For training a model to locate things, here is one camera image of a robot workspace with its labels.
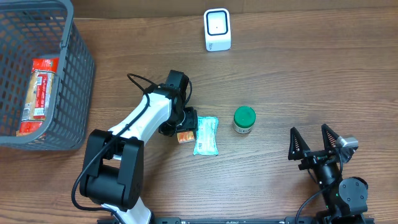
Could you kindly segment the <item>small orange tissue pack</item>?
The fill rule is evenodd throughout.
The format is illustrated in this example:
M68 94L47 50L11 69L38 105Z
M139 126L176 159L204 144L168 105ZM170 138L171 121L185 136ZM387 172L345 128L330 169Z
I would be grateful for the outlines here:
M193 131L186 131L177 134L177 140L180 144L195 141L195 133Z

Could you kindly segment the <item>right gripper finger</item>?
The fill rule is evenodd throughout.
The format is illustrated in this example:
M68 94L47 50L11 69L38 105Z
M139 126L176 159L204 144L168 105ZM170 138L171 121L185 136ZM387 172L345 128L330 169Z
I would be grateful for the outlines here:
M290 129L290 146L288 160L301 160L306 157L306 154L310 152L310 148L301 137L296 127Z
M329 151L336 147L336 140L339 135L336 134L327 124L321 126L324 150Z

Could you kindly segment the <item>red cracker sleeve package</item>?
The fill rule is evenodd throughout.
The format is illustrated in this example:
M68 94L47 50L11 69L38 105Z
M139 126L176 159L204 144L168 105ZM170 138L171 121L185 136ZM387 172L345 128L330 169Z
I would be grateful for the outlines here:
M59 58L34 58L21 123L16 136L34 133L43 125L50 104Z

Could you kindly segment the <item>green lid jar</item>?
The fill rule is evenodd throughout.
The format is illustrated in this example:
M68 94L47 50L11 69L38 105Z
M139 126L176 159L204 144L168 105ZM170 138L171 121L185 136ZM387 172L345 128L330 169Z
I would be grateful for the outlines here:
M239 134L249 133L256 121L255 111L248 106L241 106L234 112L233 128Z

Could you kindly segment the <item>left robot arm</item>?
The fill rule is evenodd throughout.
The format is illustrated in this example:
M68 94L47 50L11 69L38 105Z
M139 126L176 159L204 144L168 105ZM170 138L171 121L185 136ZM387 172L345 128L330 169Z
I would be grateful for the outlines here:
M123 121L88 136L71 192L77 209L109 212L110 223L156 222L141 199L144 147L155 132L172 137L198 129L197 111L187 105L192 83L183 72L171 70L165 83L151 82L141 91L141 102Z

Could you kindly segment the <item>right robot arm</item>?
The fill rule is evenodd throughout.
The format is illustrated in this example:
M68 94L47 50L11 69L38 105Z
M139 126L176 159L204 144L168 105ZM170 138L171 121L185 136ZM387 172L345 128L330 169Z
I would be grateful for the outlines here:
M309 173L319 191L308 198L298 209L294 223L373 223L366 219L368 183L360 177L343 177L343 167L359 147L354 136L343 137L328 125L321 126L324 149L311 151L297 128L290 129L288 160L300 161L298 168ZM301 218L303 209L321 195L326 209L314 217Z

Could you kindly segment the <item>teal wet wipes pack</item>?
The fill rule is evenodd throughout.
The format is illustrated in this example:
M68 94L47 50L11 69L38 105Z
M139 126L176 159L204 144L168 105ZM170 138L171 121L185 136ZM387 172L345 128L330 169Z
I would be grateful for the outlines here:
M218 129L217 117L199 117L198 130L196 131L196 141L193 155L217 156L216 132Z

